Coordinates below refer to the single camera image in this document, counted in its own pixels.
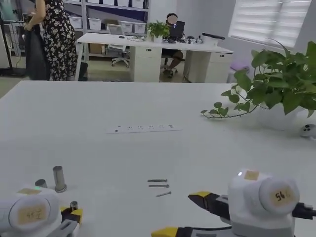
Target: white cabinet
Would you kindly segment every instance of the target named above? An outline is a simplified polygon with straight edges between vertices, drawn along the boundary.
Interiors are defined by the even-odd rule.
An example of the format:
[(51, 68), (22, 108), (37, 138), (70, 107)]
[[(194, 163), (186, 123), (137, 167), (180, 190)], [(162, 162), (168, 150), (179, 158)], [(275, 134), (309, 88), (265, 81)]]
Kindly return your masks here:
[(189, 51), (184, 75), (192, 83), (226, 83), (232, 60), (231, 53)]
[(161, 48), (131, 47), (130, 76), (134, 82), (159, 82)]

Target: computer monitor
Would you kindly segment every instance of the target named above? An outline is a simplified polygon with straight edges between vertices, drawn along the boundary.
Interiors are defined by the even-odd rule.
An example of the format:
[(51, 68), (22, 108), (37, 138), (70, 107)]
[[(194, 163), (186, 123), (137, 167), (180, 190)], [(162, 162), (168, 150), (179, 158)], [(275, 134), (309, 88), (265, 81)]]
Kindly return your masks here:
[(184, 21), (178, 21), (176, 24), (170, 25), (170, 38), (181, 38), (184, 32)]

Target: metal cylinder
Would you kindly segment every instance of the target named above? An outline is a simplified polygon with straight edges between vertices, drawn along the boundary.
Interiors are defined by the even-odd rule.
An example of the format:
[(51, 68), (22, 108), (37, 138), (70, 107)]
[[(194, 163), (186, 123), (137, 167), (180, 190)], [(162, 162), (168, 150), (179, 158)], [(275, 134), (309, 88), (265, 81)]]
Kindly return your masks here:
[(46, 181), (44, 179), (39, 179), (35, 182), (35, 186), (47, 188)]
[(66, 191), (67, 185), (65, 184), (63, 167), (55, 166), (53, 168), (53, 172), (54, 172), (54, 179), (55, 179), (55, 191), (57, 193), (62, 193)]
[(78, 210), (78, 202), (77, 201), (72, 201), (70, 203), (70, 209), (71, 209), (71, 211)]

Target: office chair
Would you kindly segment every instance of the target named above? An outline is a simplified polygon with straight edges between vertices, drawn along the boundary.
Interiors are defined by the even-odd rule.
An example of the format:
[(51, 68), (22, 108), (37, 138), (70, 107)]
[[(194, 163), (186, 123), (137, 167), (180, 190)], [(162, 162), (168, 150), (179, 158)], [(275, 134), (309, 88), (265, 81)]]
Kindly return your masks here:
[[(121, 25), (108, 24), (108, 29), (111, 35), (125, 35), (123, 27)], [(130, 52), (127, 50), (126, 45), (109, 45), (108, 49), (115, 52), (120, 52), (122, 55), (122, 57), (112, 59), (112, 67), (114, 67), (116, 63), (122, 61), (126, 64), (127, 68), (129, 67), (129, 58), (127, 57), (127, 54), (129, 54)]]

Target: black bag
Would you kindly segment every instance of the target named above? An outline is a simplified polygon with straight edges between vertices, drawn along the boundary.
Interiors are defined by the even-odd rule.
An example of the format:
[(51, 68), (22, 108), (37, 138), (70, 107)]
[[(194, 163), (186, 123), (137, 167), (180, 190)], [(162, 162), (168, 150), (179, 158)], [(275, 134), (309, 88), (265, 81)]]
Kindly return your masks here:
[(26, 75), (30, 80), (49, 80), (50, 69), (44, 53), (44, 41), (37, 25), (25, 32)]

